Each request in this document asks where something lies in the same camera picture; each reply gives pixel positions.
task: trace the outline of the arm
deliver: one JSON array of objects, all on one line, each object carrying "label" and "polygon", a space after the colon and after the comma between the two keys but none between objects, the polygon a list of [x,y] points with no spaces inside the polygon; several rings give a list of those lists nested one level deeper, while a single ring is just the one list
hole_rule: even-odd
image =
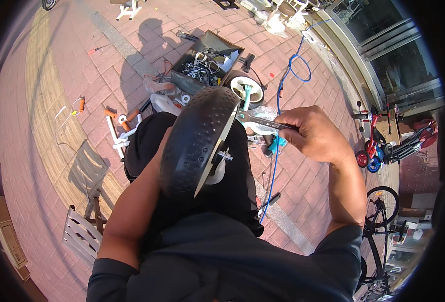
[{"label": "arm", "polygon": [[153,159],[118,198],[106,223],[97,259],[110,258],[139,269],[138,245],[159,198],[160,159],[170,131],[171,127]]},{"label": "arm", "polygon": [[275,119],[295,125],[299,131],[280,130],[280,136],[309,159],[330,162],[329,203],[332,220],[327,235],[346,225],[363,228],[366,189],[353,150],[345,137],[318,106],[295,108]]}]

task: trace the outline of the red screwdriver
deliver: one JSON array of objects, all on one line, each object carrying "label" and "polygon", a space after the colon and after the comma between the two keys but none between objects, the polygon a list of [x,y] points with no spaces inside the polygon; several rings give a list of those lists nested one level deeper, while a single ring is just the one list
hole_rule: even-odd
[{"label": "red screwdriver", "polygon": [[106,47],[106,46],[108,46],[108,45],[110,45],[110,44],[107,44],[107,45],[104,45],[104,46],[102,46],[102,47],[97,47],[97,48],[95,48],[95,49],[92,49],[91,51],[88,52],[88,55],[92,55],[92,54],[95,53],[95,51],[100,50],[100,49],[102,49],[102,48],[104,48],[104,47]]}]

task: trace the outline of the wrench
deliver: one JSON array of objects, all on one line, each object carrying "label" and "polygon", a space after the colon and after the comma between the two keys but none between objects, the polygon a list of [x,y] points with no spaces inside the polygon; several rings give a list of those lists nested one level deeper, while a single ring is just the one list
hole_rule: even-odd
[{"label": "wrench", "polygon": [[237,113],[236,119],[238,119],[238,121],[243,122],[243,123],[244,122],[255,122],[257,124],[265,125],[265,126],[268,126],[268,127],[274,128],[274,129],[278,129],[278,130],[286,129],[286,128],[293,129],[296,131],[299,130],[298,127],[296,127],[296,126],[279,124],[279,123],[275,123],[273,121],[270,121],[270,120],[267,120],[264,118],[256,118],[256,117],[251,116],[249,113],[242,112],[242,111],[239,111]]}]

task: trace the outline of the blue cable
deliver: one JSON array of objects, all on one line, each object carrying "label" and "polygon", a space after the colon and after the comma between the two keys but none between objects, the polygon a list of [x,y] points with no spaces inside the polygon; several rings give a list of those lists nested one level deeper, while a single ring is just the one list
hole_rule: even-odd
[{"label": "blue cable", "polygon": [[[328,20],[325,20],[325,21],[317,22],[317,23],[313,24],[312,26],[308,27],[308,29],[307,29],[307,30],[304,30],[304,31],[308,31],[308,30],[310,30],[310,28],[314,27],[315,25],[318,25],[318,24],[320,24],[320,23],[324,23],[324,22],[328,22],[328,21],[330,21],[330,20],[333,20],[333,19],[328,19]],[[281,109],[280,109],[280,91],[281,91],[281,89],[283,88],[284,80],[286,80],[286,77],[288,76],[288,74],[290,73],[290,71],[291,71],[291,72],[293,73],[293,75],[294,75],[295,77],[297,77],[300,81],[303,81],[303,82],[307,83],[307,82],[309,82],[309,81],[311,80],[311,69],[310,69],[310,66],[309,66],[308,63],[304,60],[303,57],[301,57],[300,55],[298,55],[298,54],[300,53],[301,46],[303,45],[303,41],[304,41],[304,36],[301,37],[301,42],[300,42],[300,46],[298,46],[298,51],[296,51],[296,54],[294,54],[294,55],[292,55],[292,56],[290,57],[290,60],[288,61],[288,69],[286,70],[286,74],[285,74],[285,75],[283,76],[283,78],[281,79],[280,86],[278,87],[278,91],[276,92],[276,105],[278,106],[278,115],[281,114]],[[308,77],[307,80],[304,80],[304,79],[300,78],[300,77],[293,71],[293,69],[291,68],[291,67],[292,67],[292,64],[293,64],[293,60],[295,60],[297,57],[300,58],[300,59],[302,59],[303,62],[305,63],[305,65],[306,65],[306,67],[308,67],[308,72],[309,72],[310,75],[309,75],[309,77]],[[270,186],[270,188],[269,188],[268,201],[266,202],[266,206],[264,207],[264,212],[262,213],[261,220],[259,221],[260,223],[262,223],[262,220],[263,220],[264,217],[266,216],[266,211],[268,210],[269,201],[271,200],[271,193],[273,193],[273,185],[274,185],[274,183],[275,183],[276,166],[278,165],[278,153],[279,153],[279,152],[280,152],[280,137],[279,137],[279,136],[276,136],[276,158],[275,158],[275,167],[274,167],[274,169],[273,169],[273,177],[272,177],[272,179],[271,179],[271,186]]]}]

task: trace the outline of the person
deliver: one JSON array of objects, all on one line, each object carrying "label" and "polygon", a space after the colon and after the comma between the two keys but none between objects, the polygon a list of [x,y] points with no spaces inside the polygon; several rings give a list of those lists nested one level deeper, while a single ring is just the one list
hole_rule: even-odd
[{"label": "person", "polygon": [[106,224],[87,301],[353,301],[360,277],[365,183],[355,155],[318,106],[295,108],[275,121],[297,126],[280,136],[311,160],[330,162],[325,238],[309,256],[257,238],[246,133],[228,134],[233,161],[219,184],[205,185],[194,206],[168,200],[158,176],[176,117],[144,120],[126,151],[131,184]]}]

